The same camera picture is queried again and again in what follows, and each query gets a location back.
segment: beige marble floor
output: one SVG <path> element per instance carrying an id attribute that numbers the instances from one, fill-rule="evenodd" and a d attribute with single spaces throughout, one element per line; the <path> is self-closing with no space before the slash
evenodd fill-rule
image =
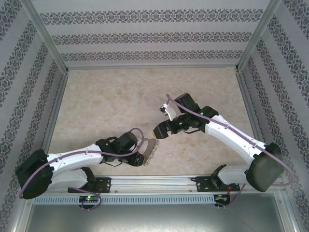
<path id="1" fill-rule="evenodd" d="M 155 126 L 167 120 L 158 110 L 166 93 L 176 98 L 185 92 L 252 135 L 233 68 L 81 70 L 70 72 L 49 152 L 79 149 L 132 127 L 152 138 Z M 214 137 L 180 132 L 160 141 L 147 166 L 91 169 L 95 175 L 211 174 L 221 164 L 243 163 Z"/>

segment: patterned wallpaper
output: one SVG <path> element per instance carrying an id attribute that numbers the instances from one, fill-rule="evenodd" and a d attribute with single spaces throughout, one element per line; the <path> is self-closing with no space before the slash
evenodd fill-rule
<path id="1" fill-rule="evenodd" d="M 269 0 L 34 0 L 69 68 L 237 64 Z"/>
<path id="2" fill-rule="evenodd" d="M 42 147 L 62 74 L 17 0 L 0 0 L 0 232 L 20 190 L 16 167 Z"/>
<path id="3" fill-rule="evenodd" d="M 308 19 L 309 1 L 283 0 L 243 70 L 264 140 L 297 177 L 288 194 L 300 231 L 309 231 Z"/>

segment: black cable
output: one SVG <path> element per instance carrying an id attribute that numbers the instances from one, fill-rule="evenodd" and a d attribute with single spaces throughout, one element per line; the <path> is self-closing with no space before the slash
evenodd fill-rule
<path id="1" fill-rule="evenodd" d="M 197 129 L 197 130 L 194 130 L 194 131 L 190 131 L 190 132 L 186 132 L 186 131 L 183 131 L 183 132 L 185 132 L 186 134 L 192 134 L 192 133 L 198 132 L 198 131 L 200 131 L 200 129 Z"/>
<path id="2" fill-rule="evenodd" d="M 105 164 L 107 164 L 107 165 L 110 165 L 110 166 L 112 166 L 112 167 L 118 167 L 119 165 L 121 165 L 123 162 L 122 161 L 120 161 L 120 163 L 119 164 L 117 164 L 117 165 L 112 165 L 112 164 L 110 164 L 110 163 L 107 163 L 107 162 L 104 162 Z"/>

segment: perforated metal strip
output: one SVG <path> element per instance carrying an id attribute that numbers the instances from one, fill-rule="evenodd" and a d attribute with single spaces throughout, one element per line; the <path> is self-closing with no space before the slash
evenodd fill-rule
<path id="1" fill-rule="evenodd" d="M 102 195 L 102 204 L 213 204 L 213 194 L 190 195 Z M 78 204 L 79 196 L 41 196 L 34 199 L 34 204 Z"/>

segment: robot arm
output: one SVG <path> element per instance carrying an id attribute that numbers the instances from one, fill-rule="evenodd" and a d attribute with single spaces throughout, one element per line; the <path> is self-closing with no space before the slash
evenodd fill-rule
<path id="1" fill-rule="evenodd" d="M 178 117 L 173 117 L 173 120 L 166 120 L 158 124 L 153 131 L 157 139 L 167 138 L 169 136 L 168 132 L 177 134 L 180 131 L 186 133 L 202 131 L 221 140 L 236 151 L 247 163 L 246 165 L 240 166 L 221 165 L 211 175 L 212 183 L 216 187 L 222 184 L 243 183 L 250 184 L 256 190 L 265 192 L 283 173 L 284 168 L 281 164 L 256 148 L 256 146 L 265 147 L 267 152 L 282 160 L 280 148 L 276 144 L 271 143 L 266 145 L 263 142 L 251 138 L 228 123 L 217 111 L 209 106 L 200 109 L 188 93 L 177 97 L 175 102 L 199 115 L 214 119 L 219 124 L 197 117 L 178 107 L 183 114 Z M 161 107 L 160 111 L 165 112 L 165 109 L 171 111 L 167 103 Z M 190 127 L 196 128 L 197 130 L 187 132 Z M 240 133 L 241 136 L 235 134 L 232 130 L 227 130 L 228 127 Z M 255 146 L 252 146 L 244 138 L 253 142 Z"/>
<path id="2" fill-rule="evenodd" d="M 129 131 L 119 138 L 100 139 L 95 144 L 70 152 L 45 154 L 43 150 L 37 150 L 15 172 L 20 186 L 23 187 L 37 169 L 48 163 L 49 165 L 31 179 L 23 192 L 23 198 L 32 199 L 47 190 L 57 191 L 63 188 L 90 191 L 96 178 L 90 168 L 85 166 L 112 162 L 115 159 L 131 166 L 141 166 L 144 156 L 135 150 L 137 144 L 138 139 Z"/>

